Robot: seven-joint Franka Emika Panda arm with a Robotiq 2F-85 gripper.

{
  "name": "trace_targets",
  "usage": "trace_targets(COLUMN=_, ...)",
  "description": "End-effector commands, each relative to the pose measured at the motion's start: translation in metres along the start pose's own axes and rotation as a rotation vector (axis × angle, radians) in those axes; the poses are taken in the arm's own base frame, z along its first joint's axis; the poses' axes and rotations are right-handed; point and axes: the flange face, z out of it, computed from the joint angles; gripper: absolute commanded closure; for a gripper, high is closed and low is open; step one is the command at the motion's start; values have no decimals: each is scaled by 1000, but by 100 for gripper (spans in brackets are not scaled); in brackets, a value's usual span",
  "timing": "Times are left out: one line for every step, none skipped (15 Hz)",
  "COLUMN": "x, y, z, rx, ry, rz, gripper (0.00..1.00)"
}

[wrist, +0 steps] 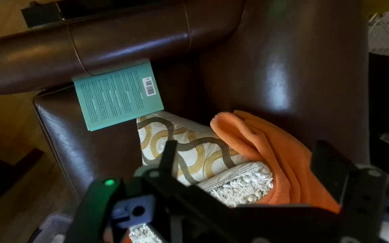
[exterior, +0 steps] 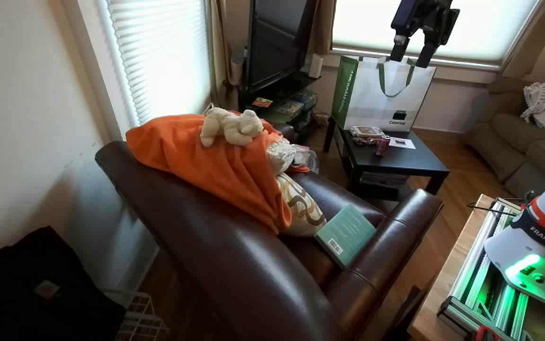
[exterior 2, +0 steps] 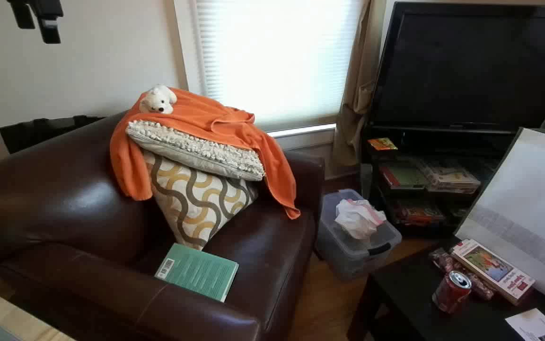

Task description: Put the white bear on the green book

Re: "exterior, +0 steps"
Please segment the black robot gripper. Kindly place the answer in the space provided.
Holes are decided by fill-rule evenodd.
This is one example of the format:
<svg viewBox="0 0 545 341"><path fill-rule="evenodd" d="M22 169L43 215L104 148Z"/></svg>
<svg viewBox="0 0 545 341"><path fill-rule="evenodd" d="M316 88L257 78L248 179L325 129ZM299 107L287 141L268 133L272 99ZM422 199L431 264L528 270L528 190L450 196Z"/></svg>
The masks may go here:
<svg viewBox="0 0 545 341"><path fill-rule="evenodd" d="M391 19L393 48L386 61L401 63L408 37L418 29L424 31L424 48L416 59L420 69L425 69L441 46L441 37L448 37L459 12L452 8L452 0L401 0Z"/></svg>

